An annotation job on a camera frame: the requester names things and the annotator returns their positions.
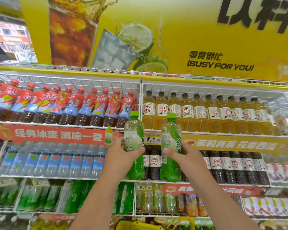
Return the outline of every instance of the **hand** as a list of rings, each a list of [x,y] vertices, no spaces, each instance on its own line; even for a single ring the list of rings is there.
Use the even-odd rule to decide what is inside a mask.
[[[123,137],[117,138],[109,148],[105,157],[104,170],[102,174],[110,176],[115,182],[121,180],[130,170],[133,162],[145,152],[141,147],[132,152],[126,152],[122,149]]]
[[[170,148],[164,148],[163,153],[179,164],[181,170],[189,178],[189,180],[201,177],[202,175],[210,175],[201,152],[185,143],[183,143],[181,146],[181,152],[185,154],[179,154]]]

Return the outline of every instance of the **yellow promotional banner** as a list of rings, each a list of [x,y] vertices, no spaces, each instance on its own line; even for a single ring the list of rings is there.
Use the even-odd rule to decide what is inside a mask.
[[[288,137],[182,134],[181,142],[199,150],[288,154]]]
[[[288,0],[20,0],[42,64],[288,81]]]

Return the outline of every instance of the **green tea bottle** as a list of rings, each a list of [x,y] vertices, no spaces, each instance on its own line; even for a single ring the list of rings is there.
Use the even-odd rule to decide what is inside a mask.
[[[131,120],[127,121],[124,130],[125,151],[131,152],[144,146],[144,126],[138,119],[139,112],[130,112]],[[131,169],[126,174],[130,180],[144,179],[144,157],[141,155],[133,163]]]
[[[161,128],[162,165],[160,179],[167,182],[181,182],[181,171],[178,163],[163,153],[164,148],[181,152],[181,127],[175,122],[175,119],[175,113],[168,113],[167,122]]]

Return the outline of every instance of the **person's left hand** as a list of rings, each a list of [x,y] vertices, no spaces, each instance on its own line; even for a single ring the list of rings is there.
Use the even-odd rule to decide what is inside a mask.
[[[102,175],[109,176],[118,184],[126,176],[133,162],[145,152],[141,147],[135,151],[126,152],[122,149],[123,137],[117,138],[109,148],[105,157]]]

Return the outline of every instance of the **lime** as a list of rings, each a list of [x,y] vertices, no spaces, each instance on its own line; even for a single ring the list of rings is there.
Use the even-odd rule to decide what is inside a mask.
[[[131,23],[124,27],[118,38],[131,45],[137,52],[148,48],[153,42],[151,30],[139,23]]]
[[[146,63],[144,63],[144,60],[139,60],[134,65],[133,70],[157,73],[168,72],[167,65],[159,56],[152,56],[151,58],[147,58]]]

